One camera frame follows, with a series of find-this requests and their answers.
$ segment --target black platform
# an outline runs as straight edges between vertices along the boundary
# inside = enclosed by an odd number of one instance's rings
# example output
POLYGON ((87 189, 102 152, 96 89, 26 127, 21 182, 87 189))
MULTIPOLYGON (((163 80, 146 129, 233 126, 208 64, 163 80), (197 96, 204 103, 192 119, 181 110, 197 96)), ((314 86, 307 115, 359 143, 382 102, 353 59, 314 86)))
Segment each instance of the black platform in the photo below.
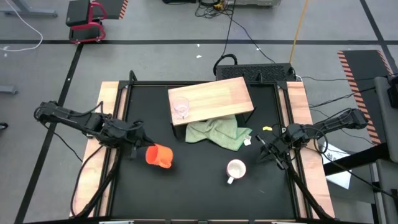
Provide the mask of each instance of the black platform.
MULTIPOLYGON (((167 111, 167 89, 175 87, 178 86, 158 83, 134 85, 129 90, 126 120, 143 120, 147 135, 170 147, 174 159, 171 169, 162 169, 146 164, 144 148, 139 149, 133 161, 124 156, 111 190, 108 215, 163 220, 295 218, 297 206, 292 183, 274 161, 254 164, 260 148, 254 138, 252 145, 234 152, 208 140, 188 144, 174 137, 167 111), (247 173, 228 185, 226 165, 231 159, 245 162, 247 173)), ((251 85, 249 93, 253 105, 257 106, 247 123, 253 129, 251 135, 271 134, 262 127, 283 123, 277 86, 251 85)))

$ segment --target coffee mug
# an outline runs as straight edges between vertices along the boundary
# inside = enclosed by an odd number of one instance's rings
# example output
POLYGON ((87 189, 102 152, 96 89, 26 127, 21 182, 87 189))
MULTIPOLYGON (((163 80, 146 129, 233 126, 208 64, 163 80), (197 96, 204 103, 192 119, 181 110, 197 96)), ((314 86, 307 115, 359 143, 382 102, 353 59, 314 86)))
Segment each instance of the coffee mug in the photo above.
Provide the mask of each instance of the coffee mug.
POLYGON ((234 181, 234 179, 239 179, 243 177, 245 173, 246 166, 242 161, 240 161, 239 159, 231 160, 226 166, 226 174, 229 177, 227 183, 232 184, 232 181, 234 181))
POLYGON ((145 159, 148 164, 168 169, 172 166, 173 151, 168 147, 155 144, 148 147, 145 159))

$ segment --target wooden table edge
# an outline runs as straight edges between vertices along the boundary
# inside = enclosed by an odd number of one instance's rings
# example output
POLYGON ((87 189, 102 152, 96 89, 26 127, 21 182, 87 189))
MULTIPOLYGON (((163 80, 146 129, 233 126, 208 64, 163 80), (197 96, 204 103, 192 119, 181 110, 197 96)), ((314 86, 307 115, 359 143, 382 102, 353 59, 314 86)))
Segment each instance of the wooden table edge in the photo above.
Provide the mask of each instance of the wooden table edge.
MULTIPOLYGON (((105 113, 113 113, 113 108, 116 104, 115 102, 116 95, 118 93, 118 85, 119 82, 103 82, 101 85, 98 102, 104 101, 105 113)), ((294 122, 302 124, 312 124, 312 118, 308 107, 307 96, 305 94, 303 83, 287 82, 287 86, 288 86, 289 100, 290 100, 294 122)), ((118 119, 122 118, 124 110, 124 102, 126 100, 126 93, 127 93, 126 89, 123 89, 121 101, 119 104, 118 119)), ((284 101, 284 92, 281 89, 279 90, 279 97, 282 107, 282 116, 284 117, 285 125, 287 125, 286 121, 288 121, 289 119, 287 117, 287 108, 284 101)), ((96 148, 98 148, 98 146, 99 145, 97 140, 89 139, 86 145, 86 151, 83 160, 85 160, 88 156, 90 156, 91 153, 96 148)), ((309 144, 308 148, 310 149, 302 149, 300 153, 303 161, 303 169, 304 169, 307 187, 309 191, 313 194, 317 202, 327 212, 327 214, 334 217, 335 214, 333 211, 333 206, 331 204, 325 173, 323 171, 322 159, 317 152, 313 151, 315 149, 313 148, 312 144, 309 144)), ((101 172, 103 169, 104 158, 105 158, 105 150, 102 149, 102 152, 99 152, 97 155, 95 155, 92 158, 93 161, 89 161, 86 167, 83 169, 73 201, 75 213, 78 213, 80 210, 84 208, 86 203, 90 200, 90 198, 98 188, 101 172)), ((114 150, 111 152, 111 157, 108 166, 109 168, 112 166, 113 159, 114 159, 114 150)), ((305 213, 303 195, 301 194, 301 191, 297 186, 296 186, 296 192, 297 192, 300 216, 305 218, 307 217, 307 215, 305 213)), ((109 186, 105 190, 103 197, 101 199, 101 209, 99 211, 100 216, 106 215, 108 199, 109 199, 109 186)), ((313 216, 316 218, 317 217, 316 214, 314 212, 312 213, 313 216)))

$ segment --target white cable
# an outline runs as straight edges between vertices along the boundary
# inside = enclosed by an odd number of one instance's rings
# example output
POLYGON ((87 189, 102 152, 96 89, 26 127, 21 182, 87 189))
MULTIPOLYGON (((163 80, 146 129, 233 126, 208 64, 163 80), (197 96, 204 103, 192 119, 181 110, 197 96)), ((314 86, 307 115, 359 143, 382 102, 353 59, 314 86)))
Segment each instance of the white cable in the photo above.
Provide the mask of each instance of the white cable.
POLYGON ((296 81, 297 81, 297 78, 300 78, 300 81, 303 82, 303 79, 301 78, 300 75, 296 75, 296 81))
POLYGON ((29 26, 32 30, 36 31, 36 33, 38 33, 38 34, 40 35, 40 42, 39 42, 35 47, 29 47, 29 48, 26 48, 26 49, 8 50, 8 49, 3 49, 3 48, 0 47, 0 50, 6 51, 6 52, 21 52, 21 51, 24 51, 24 50, 34 50, 34 49, 36 49, 37 47, 39 47, 40 44, 42 44, 42 42, 43 42, 43 35, 42 35, 39 31, 37 31, 35 28, 33 28, 31 25, 29 25, 27 22, 25 22, 25 20, 18 14, 18 12, 17 12, 17 11, 14 9, 14 7, 8 2, 8 0, 5 0, 5 1, 6 1, 6 3, 11 7, 11 9, 14 10, 14 12, 17 14, 17 16, 24 22, 24 24, 26 24, 27 26, 29 26))

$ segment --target wooden board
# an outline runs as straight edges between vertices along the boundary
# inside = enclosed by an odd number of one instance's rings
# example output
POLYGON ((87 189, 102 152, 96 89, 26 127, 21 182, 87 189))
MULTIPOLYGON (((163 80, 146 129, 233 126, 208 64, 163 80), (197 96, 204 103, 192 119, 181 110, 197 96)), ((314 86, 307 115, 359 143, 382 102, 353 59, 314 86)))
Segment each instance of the wooden board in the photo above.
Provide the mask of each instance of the wooden board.
MULTIPOLYGON (((290 104, 292 106, 292 112, 295 123, 302 124, 312 124, 312 118, 310 110, 308 108, 307 96, 305 94, 304 85, 301 82, 288 82, 288 94, 290 98, 290 104)), ((103 82, 101 86, 101 91, 99 93, 98 101, 104 101, 104 112, 112 113, 115 106, 115 99, 118 89, 118 82, 103 82)), ((287 119, 287 110, 284 103, 283 91, 279 92, 281 98, 282 114, 284 116, 285 124, 287 119)), ((126 99, 126 92, 122 92, 121 102, 119 110, 122 111, 124 107, 124 101, 126 99)), ((95 139, 88 140, 86 147, 85 157, 88 156, 97 149, 98 142, 95 139)), ((303 160, 303 168, 305 173, 305 179, 307 182, 307 187, 312 195, 315 197, 317 202, 322 206, 322 208, 331 216, 334 215, 333 207, 330 200, 330 194, 328 186, 326 183, 325 173, 323 171, 323 164, 320 155, 315 152, 312 143, 308 144, 309 149, 302 149, 301 156, 303 160)), ((90 200, 92 195, 98 188, 100 181, 100 175, 103 168, 105 150, 99 152, 95 155, 95 159, 89 161, 86 167, 83 169, 81 174, 78 190, 76 197, 74 199, 75 212, 78 213, 86 203, 90 200)), ((106 207, 108 206, 108 196, 109 190, 107 190, 103 195, 102 206, 100 210, 100 215, 105 215, 106 207)), ((302 198, 302 194, 297 188, 298 206, 300 209, 300 216, 305 216, 305 207, 302 198)))
POLYGON ((169 89, 169 101, 174 126, 253 110, 243 77, 169 89), (178 97, 189 100, 189 113, 184 119, 173 107, 178 97))

